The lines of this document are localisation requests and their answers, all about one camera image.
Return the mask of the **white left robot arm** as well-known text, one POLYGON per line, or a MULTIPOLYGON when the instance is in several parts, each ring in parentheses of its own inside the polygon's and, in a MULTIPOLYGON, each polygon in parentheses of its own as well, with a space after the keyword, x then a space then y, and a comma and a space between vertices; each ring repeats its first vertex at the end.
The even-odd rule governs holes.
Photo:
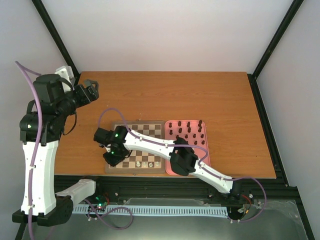
POLYGON ((31 83, 31 90, 34 99, 19 123, 25 158, 24 197, 12 221, 52 227, 65 224, 74 207, 87 197, 96 202, 104 195, 104 188, 89 178, 58 193, 54 190, 56 153, 66 120, 99 98, 99 84, 87 79, 74 86, 58 74, 45 74, 31 83))

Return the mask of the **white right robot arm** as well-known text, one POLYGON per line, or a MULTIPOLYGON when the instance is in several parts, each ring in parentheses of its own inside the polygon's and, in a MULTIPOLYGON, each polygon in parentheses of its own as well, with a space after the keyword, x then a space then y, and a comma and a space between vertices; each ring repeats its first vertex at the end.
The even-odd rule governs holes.
POLYGON ((169 161, 172 171, 177 175, 197 177, 230 198, 238 198, 241 194, 241 185, 234 183, 234 178, 211 168, 196 155, 195 149, 201 149, 207 157, 204 148, 189 145, 181 137, 176 140, 160 139, 119 125, 115 130, 99 127, 93 140, 106 149, 103 158, 112 167, 123 162, 132 151, 147 152, 169 161))

